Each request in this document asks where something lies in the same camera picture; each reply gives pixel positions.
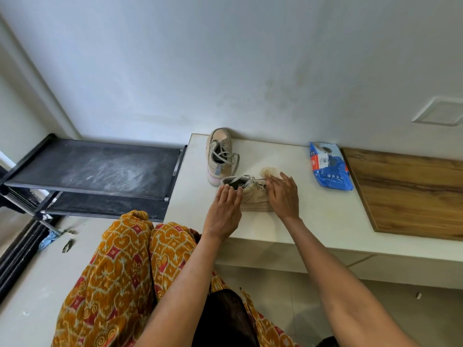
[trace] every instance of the wet wipes package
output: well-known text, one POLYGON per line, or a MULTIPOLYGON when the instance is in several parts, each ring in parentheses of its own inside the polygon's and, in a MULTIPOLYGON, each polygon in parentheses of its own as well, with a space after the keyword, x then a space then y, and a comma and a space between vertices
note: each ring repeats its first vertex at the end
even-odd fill
POLYGON ((321 186, 339 190, 352 190, 349 170, 338 146, 311 142, 310 159, 315 178, 321 186))

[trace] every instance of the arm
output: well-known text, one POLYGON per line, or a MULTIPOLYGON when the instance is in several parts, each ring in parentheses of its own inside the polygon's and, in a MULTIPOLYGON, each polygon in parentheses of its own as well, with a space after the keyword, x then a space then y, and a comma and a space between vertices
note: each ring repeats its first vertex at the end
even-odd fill
POLYGON ((299 218, 297 186, 267 178, 270 203, 288 229, 320 295, 328 321, 343 347, 418 347, 373 294, 307 229, 299 218))
POLYGON ((211 283, 217 251, 238 227, 243 189, 221 186, 207 213, 201 240, 155 308, 136 347, 191 346, 211 283))

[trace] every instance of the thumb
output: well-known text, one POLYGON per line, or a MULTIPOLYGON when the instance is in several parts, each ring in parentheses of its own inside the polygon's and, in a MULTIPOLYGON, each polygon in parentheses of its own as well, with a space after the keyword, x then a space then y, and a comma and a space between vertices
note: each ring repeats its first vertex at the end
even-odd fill
POLYGON ((267 178, 267 194, 269 195, 270 200, 275 200, 275 187, 272 184, 272 181, 270 178, 267 178))

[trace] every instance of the person's left hand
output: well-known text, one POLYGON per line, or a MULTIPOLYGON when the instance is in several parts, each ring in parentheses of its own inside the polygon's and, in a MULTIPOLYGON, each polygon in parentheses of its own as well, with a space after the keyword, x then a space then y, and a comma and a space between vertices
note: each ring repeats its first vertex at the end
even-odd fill
POLYGON ((226 240, 236 230, 241 220, 239 206, 242 199, 242 187, 238 187, 238 191, 235 191, 228 185, 220 186, 205 217, 202 236, 217 239, 220 243, 226 240))

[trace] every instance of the white cabinet top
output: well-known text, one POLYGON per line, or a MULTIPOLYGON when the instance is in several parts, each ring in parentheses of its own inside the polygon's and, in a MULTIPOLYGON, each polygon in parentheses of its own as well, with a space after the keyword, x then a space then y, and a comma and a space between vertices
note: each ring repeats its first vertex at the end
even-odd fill
MULTIPOLYGON (((200 233, 217 190, 206 177, 206 139, 205 135, 191 135, 165 216, 165 222, 175 221, 200 233)), ((263 168, 273 167, 294 178, 300 216, 328 248, 463 261, 463 241, 374 232, 356 190, 333 190, 318 184, 308 147, 234 139, 232 148, 241 157, 237 175, 260 178, 263 168)), ((243 212, 240 226, 231 236, 294 243, 274 213, 243 212)))

